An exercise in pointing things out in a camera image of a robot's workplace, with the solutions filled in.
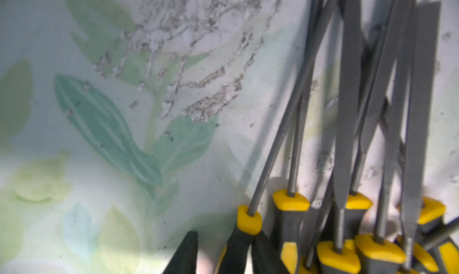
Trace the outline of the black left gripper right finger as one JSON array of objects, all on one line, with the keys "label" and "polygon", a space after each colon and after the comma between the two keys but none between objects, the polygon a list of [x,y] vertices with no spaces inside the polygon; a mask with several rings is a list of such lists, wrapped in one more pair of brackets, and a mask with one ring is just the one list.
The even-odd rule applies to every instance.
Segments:
[{"label": "black left gripper right finger", "polygon": [[288,274],[289,271],[271,245],[266,234],[261,231],[252,242],[252,269],[254,274]]}]

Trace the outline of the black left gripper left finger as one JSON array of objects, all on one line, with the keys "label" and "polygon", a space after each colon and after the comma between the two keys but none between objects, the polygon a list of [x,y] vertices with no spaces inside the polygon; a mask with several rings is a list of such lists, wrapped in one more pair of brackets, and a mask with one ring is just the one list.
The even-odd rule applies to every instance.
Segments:
[{"label": "black left gripper left finger", "polygon": [[163,274],[196,274],[198,232],[189,231],[178,246]]}]

